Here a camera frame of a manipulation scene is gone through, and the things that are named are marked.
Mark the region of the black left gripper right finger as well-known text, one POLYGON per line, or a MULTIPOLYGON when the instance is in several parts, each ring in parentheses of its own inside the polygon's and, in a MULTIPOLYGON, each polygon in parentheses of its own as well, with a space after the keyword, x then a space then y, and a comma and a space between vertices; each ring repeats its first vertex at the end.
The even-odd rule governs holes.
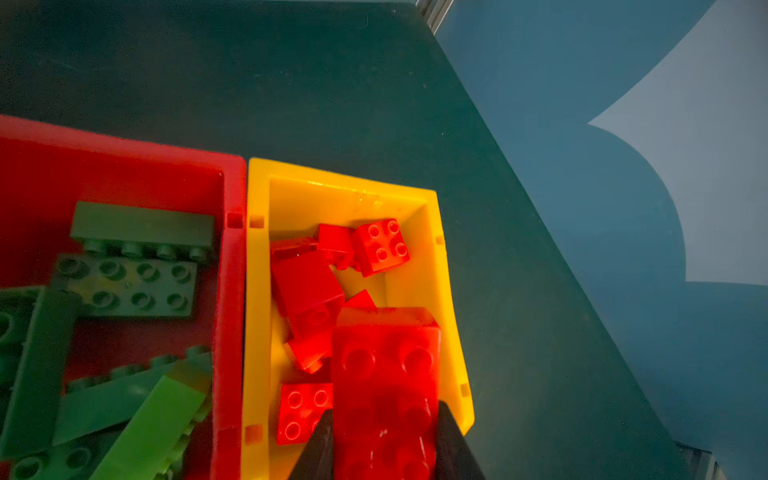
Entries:
POLYGON ((442 400, 438 404, 435 478, 486 479, 449 406, 442 400))

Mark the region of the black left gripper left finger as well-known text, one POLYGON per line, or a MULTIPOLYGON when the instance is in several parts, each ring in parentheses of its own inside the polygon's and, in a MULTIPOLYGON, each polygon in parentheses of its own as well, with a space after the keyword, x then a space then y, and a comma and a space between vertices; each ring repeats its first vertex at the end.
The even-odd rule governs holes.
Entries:
POLYGON ((326 410, 294 465, 289 480, 334 479, 333 410, 326 410))

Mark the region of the green lego brick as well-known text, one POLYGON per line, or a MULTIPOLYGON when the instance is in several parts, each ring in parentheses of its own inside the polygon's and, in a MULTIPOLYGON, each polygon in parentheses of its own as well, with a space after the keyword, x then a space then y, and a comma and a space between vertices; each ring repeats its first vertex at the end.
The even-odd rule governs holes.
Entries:
POLYGON ((210 215, 79 201, 70 236, 94 255, 200 264, 215 258, 210 215))
POLYGON ((129 421, 160 378, 179 363, 189 363, 211 373, 212 352, 204 345, 186 349, 182 357, 165 354, 146 364, 128 364, 100 376, 67 383, 52 437, 54 446, 129 421))
POLYGON ((93 479, 180 479, 191 434, 211 411, 212 375, 186 361, 154 386, 93 479))
POLYGON ((79 295, 85 318, 187 318, 197 273, 187 261, 61 254, 50 285, 79 295))
POLYGON ((1 459, 52 442, 81 297, 47 286, 1 291, 1 459))

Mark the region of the small red lego brick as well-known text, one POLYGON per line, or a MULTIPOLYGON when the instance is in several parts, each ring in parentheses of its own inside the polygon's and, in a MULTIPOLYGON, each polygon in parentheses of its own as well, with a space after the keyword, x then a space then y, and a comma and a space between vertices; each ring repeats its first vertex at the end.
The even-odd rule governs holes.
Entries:
POLYGON ((351 234, 356 268, 364 278, 399 267, 410 260, 399 222, 394 218, 360 225, 351 234))

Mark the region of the green lego brick gripper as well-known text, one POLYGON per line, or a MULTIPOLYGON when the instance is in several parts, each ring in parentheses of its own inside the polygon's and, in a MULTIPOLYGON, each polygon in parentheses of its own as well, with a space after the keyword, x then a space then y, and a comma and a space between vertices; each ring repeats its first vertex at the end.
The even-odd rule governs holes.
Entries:
POLYGON ((12 462, 10 479, 89 479, 121 429, 96 432, 12 462))

